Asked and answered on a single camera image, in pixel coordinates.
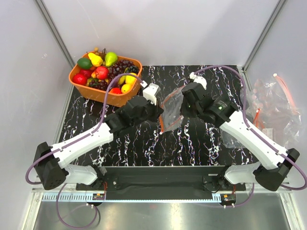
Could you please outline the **clear orange-zipper bag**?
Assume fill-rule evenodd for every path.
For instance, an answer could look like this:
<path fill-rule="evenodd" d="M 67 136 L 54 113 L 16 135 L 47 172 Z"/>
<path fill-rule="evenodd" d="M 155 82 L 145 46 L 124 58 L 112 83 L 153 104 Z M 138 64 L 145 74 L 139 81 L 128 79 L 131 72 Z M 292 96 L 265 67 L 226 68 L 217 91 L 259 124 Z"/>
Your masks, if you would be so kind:
<path fill-rule="evenodd" d="M 163 113 L 159 117 L 161 133 L 173 131 L 182 124 L 184 116 L 181 115 L 180 109 L 184 99 L 183 88 L 184 86 L 175 89 L 162 102 Z"/>

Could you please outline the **purple grape bunch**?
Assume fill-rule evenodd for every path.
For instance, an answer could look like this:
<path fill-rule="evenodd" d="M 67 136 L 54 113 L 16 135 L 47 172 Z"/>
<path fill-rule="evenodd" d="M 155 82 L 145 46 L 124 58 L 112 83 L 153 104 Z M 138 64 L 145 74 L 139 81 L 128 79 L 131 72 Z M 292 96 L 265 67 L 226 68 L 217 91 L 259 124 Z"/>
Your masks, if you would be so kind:
<path fill-rule="evenodd" d="M 117 61 L 115 64 L 113 64 L 111 67 L 108 68 L 109 70 L 108 79 L 112 80 L 117 75 L 124 73 L 126 68 L 133 65 L 134 63 L 127 59 L 122 59 Z"/>

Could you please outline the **red apple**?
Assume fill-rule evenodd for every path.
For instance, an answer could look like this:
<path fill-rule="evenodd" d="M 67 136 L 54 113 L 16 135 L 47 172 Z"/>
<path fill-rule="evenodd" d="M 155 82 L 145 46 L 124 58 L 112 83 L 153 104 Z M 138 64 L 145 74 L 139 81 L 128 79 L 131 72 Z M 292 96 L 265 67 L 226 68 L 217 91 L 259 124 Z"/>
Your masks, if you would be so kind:
<path fill-rule="evenodd" d="M 95 69 L 96 78 L 99 80 L 105 80 L 108 78 L 109 69 L 105 66 L 99 66 Z"/>

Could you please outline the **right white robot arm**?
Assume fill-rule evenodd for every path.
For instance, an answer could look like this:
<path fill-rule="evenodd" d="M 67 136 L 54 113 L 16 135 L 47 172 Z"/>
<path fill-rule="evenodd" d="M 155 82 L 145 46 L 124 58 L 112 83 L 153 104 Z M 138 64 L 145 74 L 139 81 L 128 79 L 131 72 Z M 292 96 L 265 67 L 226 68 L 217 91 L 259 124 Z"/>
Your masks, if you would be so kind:
<path fill-rule="evenodd" d="M 226 166 L 212 184 L 224 190 L 238 183 L 258 183 L 269 191 L 276 191 L 288 175 L 292 164 L 299 157 L 295 149 L 286 149 L 252 123 L 245 120 L 242 111 L 230 101 L 213 99 L 200 83 L 190 83 L 182 89 L 183 103 L 180 109 L 184 117 L 198 117 L 220 128 L 237 139 L 257 159 L 257 163 Z"/>

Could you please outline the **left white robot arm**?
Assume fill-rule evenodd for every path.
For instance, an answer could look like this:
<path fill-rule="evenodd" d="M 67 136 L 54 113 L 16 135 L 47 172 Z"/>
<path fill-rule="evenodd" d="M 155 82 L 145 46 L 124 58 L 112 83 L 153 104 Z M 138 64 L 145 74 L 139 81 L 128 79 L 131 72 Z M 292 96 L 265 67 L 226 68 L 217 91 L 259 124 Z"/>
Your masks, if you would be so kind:
<path fill-rule="evenodd" d="M 71 162 L 92 149 L 112 142 L 131 127 L 144 121 L 157 122 L 163 109 L 143 96 L 134 96 L 124 106 L 109 114 L 102 123 L 86 132 L 49 146 L 37 146 L 34 168 L 45 190 L 62 184 L 83 184 L 94 190 L 104 183 L 105 170 L 93 165 L 72 165 Z"/>

